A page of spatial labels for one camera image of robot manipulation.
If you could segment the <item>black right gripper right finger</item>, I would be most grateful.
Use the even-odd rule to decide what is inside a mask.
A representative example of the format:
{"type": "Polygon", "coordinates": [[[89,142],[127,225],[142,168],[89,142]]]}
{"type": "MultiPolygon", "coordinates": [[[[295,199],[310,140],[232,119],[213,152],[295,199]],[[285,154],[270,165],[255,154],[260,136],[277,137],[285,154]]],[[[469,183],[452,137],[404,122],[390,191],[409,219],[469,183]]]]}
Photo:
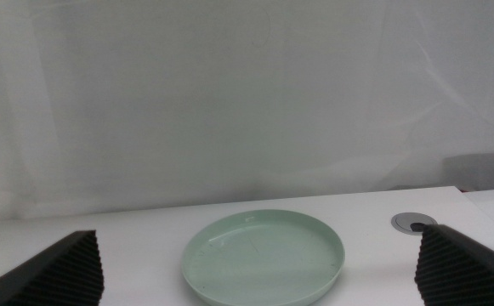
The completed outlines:
{"type": "Polygon", "coordinates": [[[494,305],[494,251],[446,225],[426,225],[414,280],[426,305],[494,305]]]}

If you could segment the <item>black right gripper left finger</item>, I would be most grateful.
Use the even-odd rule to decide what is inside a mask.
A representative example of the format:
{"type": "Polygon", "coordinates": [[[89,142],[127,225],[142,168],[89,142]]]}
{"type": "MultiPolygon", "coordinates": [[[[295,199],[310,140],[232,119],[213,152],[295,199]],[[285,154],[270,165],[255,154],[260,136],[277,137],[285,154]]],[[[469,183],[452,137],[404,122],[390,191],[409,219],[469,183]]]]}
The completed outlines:
{"type": "Polygon", "coordinates": [[[76,231],[0,276],[0,306],[98,306],[104,289],[96,232],[76,231]]]}

